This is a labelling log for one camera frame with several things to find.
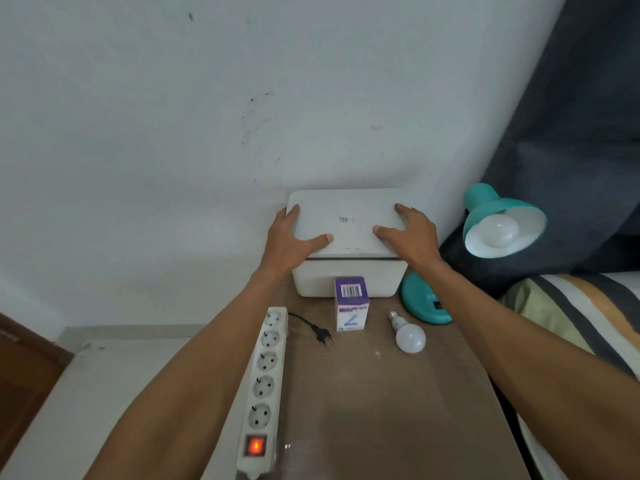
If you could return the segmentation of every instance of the teal lamp base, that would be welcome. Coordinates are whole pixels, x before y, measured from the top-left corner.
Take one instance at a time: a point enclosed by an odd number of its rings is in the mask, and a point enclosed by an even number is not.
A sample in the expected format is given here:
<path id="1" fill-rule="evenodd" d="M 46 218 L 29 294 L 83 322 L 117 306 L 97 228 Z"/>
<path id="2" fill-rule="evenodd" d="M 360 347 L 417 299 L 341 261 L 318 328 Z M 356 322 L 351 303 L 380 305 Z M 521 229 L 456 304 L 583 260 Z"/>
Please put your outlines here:
<path id="1" fill-rule="evenodd" d="M 435 325 L 451 323 L 451 316 L 441 306 L 431 287 L 417 273 L 404 277 L 400 284 L 400 298 L 407 311 L 418 320 Z"/>

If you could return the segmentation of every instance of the forearm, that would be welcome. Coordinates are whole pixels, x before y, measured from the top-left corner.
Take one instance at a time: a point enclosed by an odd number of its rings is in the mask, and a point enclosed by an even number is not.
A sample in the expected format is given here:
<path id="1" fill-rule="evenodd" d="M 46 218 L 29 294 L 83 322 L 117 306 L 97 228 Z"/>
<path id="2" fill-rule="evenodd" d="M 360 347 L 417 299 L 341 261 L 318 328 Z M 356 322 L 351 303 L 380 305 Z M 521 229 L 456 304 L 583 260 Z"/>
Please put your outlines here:
<path id="1" fill-rule="evenodd" d="M 418 272 L 567 475 L 640 477 L 633 379 L 508 310 L 444 263 Z"/>
<path id="2" fill-rule="evenodd" d="M 86 480 L 200 478 L 277 282 L 277 276 L 257 271 L 244 290 L 188 341 L 129 406 Z"/>

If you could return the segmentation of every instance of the purple and white box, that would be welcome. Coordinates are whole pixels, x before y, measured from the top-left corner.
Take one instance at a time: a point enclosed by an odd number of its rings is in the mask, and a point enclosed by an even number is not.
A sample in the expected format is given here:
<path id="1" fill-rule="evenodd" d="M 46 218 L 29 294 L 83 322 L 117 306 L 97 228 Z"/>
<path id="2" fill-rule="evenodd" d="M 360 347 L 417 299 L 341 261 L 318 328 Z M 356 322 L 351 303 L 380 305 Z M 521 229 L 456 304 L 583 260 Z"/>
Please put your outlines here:
<path id="1" fill-rule="evenodd" d="M 364 278 L 335 279 L 336 330 L 362 330 L 369 311 L 369 295 Z"/>

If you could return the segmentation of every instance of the barcode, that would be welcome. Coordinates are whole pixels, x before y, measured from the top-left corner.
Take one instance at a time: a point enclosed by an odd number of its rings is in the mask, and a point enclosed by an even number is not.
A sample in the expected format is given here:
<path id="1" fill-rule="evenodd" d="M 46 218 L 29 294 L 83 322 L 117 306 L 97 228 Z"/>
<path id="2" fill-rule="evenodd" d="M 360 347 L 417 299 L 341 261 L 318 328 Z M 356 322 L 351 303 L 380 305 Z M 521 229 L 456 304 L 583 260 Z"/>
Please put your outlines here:
<path id="1" fill-rule="evenodd" d="M 362 296 L 360 285 L 340 285 L 340 290 L 344 298 L 354 298 L 356 296 Z"/>

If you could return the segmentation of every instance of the bulb in lamp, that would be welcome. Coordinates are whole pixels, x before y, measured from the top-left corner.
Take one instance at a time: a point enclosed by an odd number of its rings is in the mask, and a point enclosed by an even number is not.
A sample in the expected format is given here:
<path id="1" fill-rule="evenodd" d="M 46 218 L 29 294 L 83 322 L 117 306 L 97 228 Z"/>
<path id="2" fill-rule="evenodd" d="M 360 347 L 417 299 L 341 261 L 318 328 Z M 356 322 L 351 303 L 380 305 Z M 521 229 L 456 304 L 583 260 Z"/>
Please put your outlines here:
<path id="1" fill-rule="evenodd" d="M 509 247 L 520 233 L 516 219 L 505 214 L 485 217 L 477 230 L 483 242 L 492 248 Z"/>
<path id="2" fill-rule="evenodd" d="M 427 343 L 424 330 L 418 325 L 407 322 L 396 312 L 389 313 L 389 321 L 396 332 L 396 344 L 407 354 L 420 352 Z"/>

